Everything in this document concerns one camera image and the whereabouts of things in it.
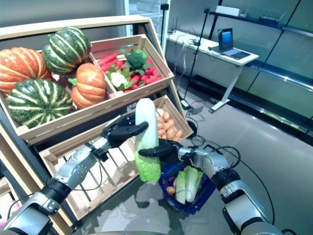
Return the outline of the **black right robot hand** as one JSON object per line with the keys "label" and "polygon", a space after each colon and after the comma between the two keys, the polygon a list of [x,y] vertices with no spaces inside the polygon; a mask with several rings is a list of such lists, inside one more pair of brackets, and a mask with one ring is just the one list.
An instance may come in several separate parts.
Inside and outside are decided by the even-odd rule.
{"label": "black right robot hand", "polygon": [[179,161],[179,150],[183,145],[176,141],[158,139],[159,145],[150,149],[139,150],[139,155],[146,158],[159,158],[162,162],[175,163]]}

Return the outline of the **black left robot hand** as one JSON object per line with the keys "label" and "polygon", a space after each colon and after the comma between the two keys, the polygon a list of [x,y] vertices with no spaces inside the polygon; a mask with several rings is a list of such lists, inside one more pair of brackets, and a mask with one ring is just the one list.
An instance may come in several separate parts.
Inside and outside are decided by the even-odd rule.
{"label": "black left robot hand", "polygon": [[101,136],[108,141],[111,148],[116,148],[127,139],[144,132],[148,127],[146,121],[135,124],[135,113],[125,114],[109,124]]}

